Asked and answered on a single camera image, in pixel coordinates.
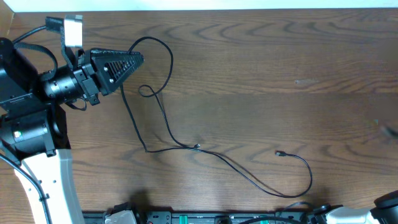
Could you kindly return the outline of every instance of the black wire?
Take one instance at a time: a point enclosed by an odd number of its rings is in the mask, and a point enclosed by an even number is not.
[[[87,110],[87,102],[85,101],[85,99],[83,97],[79,97],[76,100],[81,100],[82,102],[84,102],[85,106],[82,108],[79,108],[77,106],[75,106],[71,101],[66,102],[65,104],[67,106],[69,106],[69,108],[74,109],[74,110],[81,110],[81,111],[86,111]]]
[[[36,188],[37,192],[39,193],[39,197],[40,197],[38,200],[40,200],[43,205],[45,220],[47,221],[47,224],[51,224],[52,222],[51,222],[49,207],[47,206],[47,197],[45,196],[41,186],[28,173],[26,173],[24,170],[22,170],[15,162],[12,162],[10,159],[8,159],[6,156],[4,156],[2,154],[0,154],[0,158],[4,162],[7,162],[12,168],[14,168],[20,174],[22,174]]]
[[[396,130],[394,130],[394,129],[390,128],[390,127],[387,127],[387,126],[383,126],[381,128],[381,130],[388,137],[393,138],[393,139],[398,139],[398,132]]]
[[[157,104],[159,105],[160,111],[162,112],[164,121],[165,121],[165,123],[166,123],[167,131],[169,132],[170,137],[173,139],[173,141],[174,141],[175,143],[177,143],[177,144],[178,144],[179,146],[181,146],[181,147],[171,147],[171,148],[168,148],[168,149],[161,149],[161,150],[156,150],[156,151],[149,151],[149,150],[148,150],[148,148],[147,148],[147,146],[146,146],[144,140],[143,140],[142,137],[141,137],[141,134],[139,133],[139,130],[138,130],[138,127],[137,127],[137,124],[136,124],[136,120],[134,119],[134,116],[132,115],[132,112],[131,112],[131,110],[130,110],[130,107],[129,107],[128,103],[127,103],[127,99],[126,99],[126,96],[125,96],[125,94],[124,94],[123,85],[121,85],[121,86],[120,86],[120,90],[121,90],[121,95],[122,95],[122,99],[123,99],[124,105],[126,106],[126,109],[127,109],[128,113],[129,113],[129,115],[130,115],[132,124],[133,124],[133,126],[134,126],[134,129],[135,129],[135,131],[136,131],[136,133],[137,133],[138,139],[140,140],[142,146],[144,147],[145,152],[157,153],[157,152],[165,152],[165,151],[171,151],[171,150],[176,150],[176,149],[186,149],[186,150],[191,150],[191,151],[195,151],[195,152],[203,152],[203,153],[206,153],[206,154],[210,154],[210,155],[216,156],[216,157],[218,157],[219,159],[221,159],[222,161],[224,161],[227,165],[229,165],[230,168],[232,168],[232,169],[235,170],[237,173],[239,173],[241,176],[243,176],[243,177],[244,177],[247,181],[249,181],[252,185],[254,185],[255,187],[257,187],[259,190],[261,190],[261,191],[263,191],[264,193],[267,193],[267,194],[269,194],[269,195],[276,196],[276,197],[282,197],[282,198],[296,198],[296,197],[303,196],[304,194],[306,194],[306,193],[311,189],[311,186],[312,186],[312,172],[311,172],[311,168],[310,168],[309,164],[308,164],[303,158],[301,158],[300,156],[296,156],[296,155],[293,155],[293,154],[288,154],[288,153],[285,153],[285,152],[277,152],[277,153],[276,153],[277,156],[289,156],[289,157],[294,157],[294,158],[296,158],[296,159],[300,159],[301,161],[303,161],[304,164],[305,164],[305,165],[307,166],[307,168],[308,168],[308,171],[309,171],[309,173],[310,173],[310,178],[311,178],[311,179],[310,179],[310,185],[309,185],[308,188],[307,188],[304,192],[302,192],[301,194],[298,194],[298,195],[282,195],[282,194],[274,194],[274,193],[272,193],[272,192],[269,192],[269,191],[263,189],[262,187],[260,187],[259,185],[257,185],[253,180],[251,180],[249,177],[247,177],[246,175],[244,175],[241,171],[237,170],[237,168],[235,168],[235,166],[233,166],[230,162],[228,162],[225,158],[223,158],[223,157],[222,157],[221,155],[219,155],[218,153],[199,149],[199,147],[200,147],[199,144],[196,144],[196,145],[194,145],[193,147],[190,147],[190,146],[187,146],[187,145],[185,145],[185,144],[182,144],[182,143],[178,142],[178,141],[174,138],[174,136],[173,136],[173,134],[172,134],[172,132],[171,132],[171,130],[170,130],[170,126],[169,126],[169,122],[167,121],[166,113],[165,113],[165,111],[164,111],[164,109],[163,109],[162,104],[160,103],[159,98],[157,97],[157,95],[166,87],[167,83],[168,83],[169,80],[170,80],[170,77],[171,77],[171,74],[172,74],[172,69],[173,69],[173,53],[172,53],[172,51],[170,50],[169,46],[167,46],[167,45],[166,45],[165,43],[163,43],[161,40],[156,39],[156,38],[154,38],[154,37],[142,37],[142,38],[138,39],[138,40],[135,41],[135,43],[130,47],[129,52],[131,52],[131,51],[134,49],[134,47],[135,47],[139,42],[141,42],[141,41],[143,41],[143,40],[146,40],[146,39],[156,40],[156,41],[158,41],[159,43],[161,43],[163,46],[166,47],[166,49],[169,51],[170,57],[171,57],[170,71],[169,71],[169,75],[167,76],[167,79],[166,79],[165,83],[163,84],[162,88],[160,88],[157,92],[155,92],[155,91],[153,90],[153,88],[150,87],[149,85],[141,85],[141,86],[139,87],[139,94],[140,94],[141,96],[143,96],[143,97],[152,97],[152,96],[154,96],[154,97],[156,98]],[[150,94],[150,95],[143,95],[143,94],[141,93],[141,91],[140,91],[142,87],[147,87],[147,88],[149,88],[149,90],[152,92],[152,94]]]
[[[241,222],[239,224],[250,224],[250,223],[255,223],[255,222],[260,222],[260,221],[280,221],[280,222],[286,222],[286,223],[291,223],[291,224],[305,224],[304,222],[299,222],[296,220],[291,220],[289,218],[281,218],[281,217],[259,217],[259,218],[252,218],[248,221]]]
[[[46,26],[44,25],[44,26],[40,26],[40,27],[37,27],[35,29],[32,29],[31,31],[27,32],[26,34],[23,34],[20,37],[18,37],[15,40],[13,40],[12,43],[16,44],[16,43],[20,42],[21,40],[25,39],[26,37],[28,37],[28,36],[30,36],[32,34],[35,34],[38,31],[44,30],[45,28],[46,28]]]
[[[42,82],[48,81],[48,80],[52,79],[55,76],[55,74],[57,74],[57,70],[58,70],[57,59],[55,58],[54,54],[48,48],[41,46],[41,45],[37,45],[37,44],[28,44],[28,43],[23,43],[23,42],[14,44],[14,47],[16,49],[28,49],[28,50],[35,50],[38,52],[42,52],[51,58],[51,60],[54,64],[54,69],[50,70],[48,72],[45,72],[43,74],[40,74],[39,75],[40,81],[42,81]]]

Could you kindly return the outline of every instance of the cable connector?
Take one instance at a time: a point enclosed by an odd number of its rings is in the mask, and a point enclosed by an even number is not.
[[[286,152],[282,152],[282,151],[276,151],[275,152],[276,156],[286,156]]]
[[[39,198],[39,201],[42,202],[43,200],[49,199],[50,196],[48,194],[45,194],[45,197]]]

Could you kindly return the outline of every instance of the white wall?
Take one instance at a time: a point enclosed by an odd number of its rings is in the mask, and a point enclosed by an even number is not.
[[[398,0],[4,0],[14,12],[398,7]]]

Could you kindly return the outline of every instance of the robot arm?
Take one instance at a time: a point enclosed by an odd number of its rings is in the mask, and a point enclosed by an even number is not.
[[[114,92],[144,62],[139,52],[80,49],[81,16],[46,18],[46,29],[61,35],[67,65],[57,68],[53,54],[43,46],[0,38],[0,106],[7,111],[0,120],[0,139],[6,157],[28,173],[46,195],[40,198],[32,183],[16,171],[28,196],[34,220],[45,223],[42,201],[52,223],[84,223],[72,176],[72,156],[66,114],[81,98],[100,103],[98,93]],[[38,50],[50,56],[54,70],[38,75],[17,48]]]

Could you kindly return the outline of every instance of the wooden table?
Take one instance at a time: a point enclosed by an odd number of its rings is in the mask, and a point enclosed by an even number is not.
[[[85,49],[127,50],[157,37],[174,53],[174,72],[161,99],[175,137],[222,153],[269,188],[301,198],[262,193],[219,159],[190,151],[146,154],[120,91],[87,111],[65,108],[82,209],[104,211],[133,201],[141,208],[263,211],[305,200],[372,207],[398,188],[398,148],[374,119],[398,111],[398,10],[255,10],[85,12]],[[46,16],[16,14],[9,38],[44,24]],[[48,47],[63,64],[57,34],[26,42]],[[173,146],[153,98],[137,87],[160,88],[167,51],[151,40],[136,48],[144,65],[125,90],[150,149]],[[23,51],[39,71],[41,53]],[[1,223],[32,223],[29,203],[13,171],[0,163]]]

